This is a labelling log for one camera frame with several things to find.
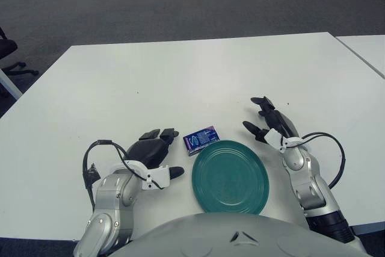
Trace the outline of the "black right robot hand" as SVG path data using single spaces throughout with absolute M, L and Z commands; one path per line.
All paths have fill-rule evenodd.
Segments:
M 264 118 L 269 129 L 275 129 L 285 138 L 299 137 L 294 124 L 279 110 L 275 108 L 273 103 L 264 96 L 263 98 L 251 98 L 252 103 L 260 106 L 258 115 Z M 255 136 L 255 140 L 267 144 L 265 136 L 268 133 L 267 129 L 260 129 L 254 124 L 243 121 L 244 127 Z

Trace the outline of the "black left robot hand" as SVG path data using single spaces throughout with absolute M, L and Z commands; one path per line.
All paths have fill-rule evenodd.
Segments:
M 139 161 L 148 169 L 158 168 L 168 155 L 168 148 L 179 133 L 174 128 L 145 132 L 127 151 L 128 160 Z

